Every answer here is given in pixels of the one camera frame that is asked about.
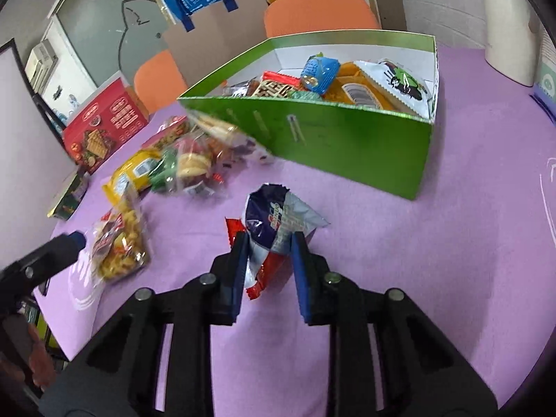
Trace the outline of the person's left hand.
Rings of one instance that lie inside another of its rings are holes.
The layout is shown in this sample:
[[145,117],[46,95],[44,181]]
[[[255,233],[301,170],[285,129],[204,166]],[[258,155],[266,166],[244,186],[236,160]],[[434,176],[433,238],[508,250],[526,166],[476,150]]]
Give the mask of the person's left hand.
[[[37,328],[32,324],[27,324],[27,332],[32,341],[32,350],[27,363],[32,372],[34,384],[45,391],[55,382],[57,373]],[[1,373],[16,382],[25,382],[24,371],[10,360],[1,360]]]

